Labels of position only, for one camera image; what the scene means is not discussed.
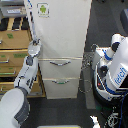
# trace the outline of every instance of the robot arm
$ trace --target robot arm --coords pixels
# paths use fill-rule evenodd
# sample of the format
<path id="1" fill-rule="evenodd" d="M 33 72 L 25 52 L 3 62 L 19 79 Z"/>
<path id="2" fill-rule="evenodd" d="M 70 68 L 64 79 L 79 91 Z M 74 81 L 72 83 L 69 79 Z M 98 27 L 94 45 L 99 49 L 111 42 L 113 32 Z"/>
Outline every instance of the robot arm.
<path id="1" fill-rule="evenodd" d="M 124 39 L 120 34 L 114 34 L 111 40 L 111 47 L 107 50 L 103 50 L 104 56 L 100 59 L 100 68 L 102 71 L 107 70 L 111 65 L 112 58 L 120 44 L 120 42 Z"/>
<path id="2" fill-rule="evenodd" d="M 31 92 L 38 71 L 41 42 L 32 41 L 23 67 L 14 81 L 14 89 L 5 93 L 0 102 L 0 128 L 20 128 L 27 119 L 30 107 L 27 94 Z"/>

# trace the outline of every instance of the cable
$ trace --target cable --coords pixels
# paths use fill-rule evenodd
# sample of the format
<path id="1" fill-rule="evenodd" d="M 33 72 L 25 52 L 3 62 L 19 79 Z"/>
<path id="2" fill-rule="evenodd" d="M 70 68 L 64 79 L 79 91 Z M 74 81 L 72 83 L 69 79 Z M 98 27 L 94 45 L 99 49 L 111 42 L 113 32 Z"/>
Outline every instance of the cable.
<path id="1" fill-rule="evenodd" d="M 79 86 L 78 88 L 79 88 L 79 91 L 80 91 L 80 92 L 86 94 L 86 93 L 88 93 L 88 92 L 91 91 L 91 89 L 92 89 L 92 83 L 91 83 L 91 81 L 89 81 L 89 80 L 84 80 L 84 81 L 90 83 L 91 86 L 90 86 L 89 90 L 87 90 L 87 91 L 83 91 L 83 90 L 81 90 L 80 86 Z"/>
<path id="2" fill-rule="evenodd" d="M 93 56 L 84 53 L 81 70 L 84 70 L 84 69 L 88 68 L 89 66 L 91 66 L 92 58 L 93 58 Z"/>
<path id="3" fill-rule="evenodd" d="M 127 93 L 128 93 L 128 90 L 125 92 L 124 97 L 122 99 L 122 104 L 121 104 L 121 118 L 120 118 L 120 122 L 119 122 L 119 127 L 118 128 L 120 128 L 120 126 L 121 126 L 123 102 L 124 102 L 124 99 L 125 99 L 125 96 L 127 95 Z"/>
<path id="4" fill-rule="evenodd" d="M 99 46 L 98 46 L 97 44 L 92 44 L 92 46 L 91 46 L 92 52 L 94 52 L 94 51 L 93 51 L 93 46 L 96 46 L 96 48 L 99 48 Z"/>
<path id="5" fill-rule="evenodd" d="M 105 125 L 104 125 L 104 128 L 106 128 L 107 125 L 108 125 L 109 127 L 111 127 L 111 128 L 114 128 L 114 126 L 115 126 L 116 124 L 118 124 L 118 113 L 115 113 L 115 112 L 114 112 L 114 109 L 115 109 L 115 107 L 113 107 L 113 112 L 112 112 L 112 114 L 108 117 L 108 119 L 107 119 L 107 121 L 106 121 L 106 123 L 105 123 Z"/>

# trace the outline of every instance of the floor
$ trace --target floor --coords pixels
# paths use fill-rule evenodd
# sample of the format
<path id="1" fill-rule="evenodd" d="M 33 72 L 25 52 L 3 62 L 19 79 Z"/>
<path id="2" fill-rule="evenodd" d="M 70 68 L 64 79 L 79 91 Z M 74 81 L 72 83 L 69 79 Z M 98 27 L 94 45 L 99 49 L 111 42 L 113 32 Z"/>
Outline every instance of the floor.
<path id="1" fill-rule="evenodd" d="M 120 13 L 128 8 L 128 1 L 120 0 L 93 0 L 88 34 L 85 45 L 85 56 L 93 56 L 93 44 L 108 47 L 114 33 L 126 36 L 121 22 Z M 91 88 L 90 65 L 83 65 L 81 71 L 80 90 L 77 99 L 47 100 L 46 98 L 28 99 L 31 111 L 28 119 L 21 128 L 37 128 L 45 125 L 79 125 L 83 128 L 92 128 L 91 115 L 97 116 L 101 128 L 106 119 L 101 114 L 101 105 L 97 103 Z"/>

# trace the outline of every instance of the label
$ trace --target label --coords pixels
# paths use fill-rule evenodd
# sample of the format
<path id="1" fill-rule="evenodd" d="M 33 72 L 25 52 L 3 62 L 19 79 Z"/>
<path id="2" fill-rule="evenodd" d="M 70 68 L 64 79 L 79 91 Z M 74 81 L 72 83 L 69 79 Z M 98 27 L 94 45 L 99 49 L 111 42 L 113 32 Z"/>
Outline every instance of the label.
<path id="1" fill-rule="evenodd" d="M 128 71 L 123 67 L 123 65 L 120 64 L 113 77 L 113 81 L 117 87 L 120 87 L 127 74 Z"/>
<path id="2" fill-rule="evenodd" d="M 38 3 L 37 8 L 40 17 L 49 17 L 49 5 L 47 3 Z"/>
<path id="3" fill-rule="evenodd" d="M 11 9 L 7 10 L 9 14 L 20 14 L 20 9 Z"/>
<path id="4" fill-rule="evenodd" d="M 25 56 L 27 56 L 27 53 L 17 53 L 13 55 L 14 55 L 14 58 L 25 58 Z"/>
<path id="5" fill-rule="evenodd" d="M 12 33 L 7 34 L 7 36 L 8 36 L 9 39 L 13 39 Z"/>
<path id="6" fill-rule="evenodd" d="M 3 88 L 6 88 L 6 86 L 3 86 Z"/>
<path id="7" fill-rule="evenodd" d="M 1 58 L 5 58 L 6 56 L 5 55 L 1 55 Z"/>

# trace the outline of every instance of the white cabinet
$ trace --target white cabinet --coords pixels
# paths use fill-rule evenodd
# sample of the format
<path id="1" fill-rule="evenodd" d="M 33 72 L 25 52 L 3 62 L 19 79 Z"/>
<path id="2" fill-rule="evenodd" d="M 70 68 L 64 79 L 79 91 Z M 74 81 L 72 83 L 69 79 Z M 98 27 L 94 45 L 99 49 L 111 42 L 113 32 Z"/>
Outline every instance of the white cabinet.
<path id="1" fill-rule="evenodd" d="M 44 79 L 48 99 L 77 98 L 79 79 Z"/>
<path id="2" fill-rule="evenodd" d="M 32 5 L 36 35 L 43 44 L 39 65 L 48 99 L 77 97 L 91 1 L 24 0 L 30 28 Z"/>
<path id="3" fill-rule="evenodd" d="M 79 78 L 81 59 L 42 60 L 39 59 L 42 78 Z"/>

